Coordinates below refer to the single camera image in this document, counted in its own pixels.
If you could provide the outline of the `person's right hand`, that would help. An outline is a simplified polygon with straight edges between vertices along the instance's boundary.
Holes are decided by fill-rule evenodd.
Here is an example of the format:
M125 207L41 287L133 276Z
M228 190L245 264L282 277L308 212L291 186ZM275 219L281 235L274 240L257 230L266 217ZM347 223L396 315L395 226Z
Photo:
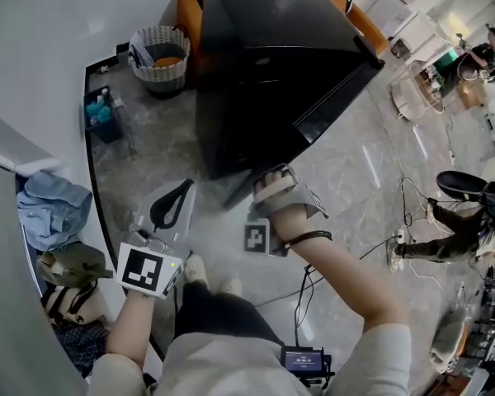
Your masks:
M273 182L276 182L279 179L281 179L282 176L283 176L283 173L281 172L281 170L272 170L272 171L265 172L258 179L257 188L262 189L264 187L268 187Z

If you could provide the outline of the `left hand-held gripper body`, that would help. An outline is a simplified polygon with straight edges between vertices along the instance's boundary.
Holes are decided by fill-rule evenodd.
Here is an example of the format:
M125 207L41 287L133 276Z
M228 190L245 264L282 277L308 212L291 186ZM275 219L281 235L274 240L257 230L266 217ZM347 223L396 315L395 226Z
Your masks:
M190 255L196 198L191 179L169 182L145 196L120 243L116 281L127 290L166 299Z

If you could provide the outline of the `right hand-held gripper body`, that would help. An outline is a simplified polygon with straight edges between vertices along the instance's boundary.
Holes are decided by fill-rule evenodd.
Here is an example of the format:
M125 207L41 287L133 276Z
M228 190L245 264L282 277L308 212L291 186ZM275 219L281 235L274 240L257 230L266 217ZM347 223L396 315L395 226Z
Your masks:
M261 175L252 185L252 203L244 225L243 249L247 253L268 257L285 257L300 237L282 240L271 224L272 215L294 206L305 208L306 216L329 214L319 196L295 174L287 164L280 164L270 170L279 172L280 178L261 190L257 184L266 179Z

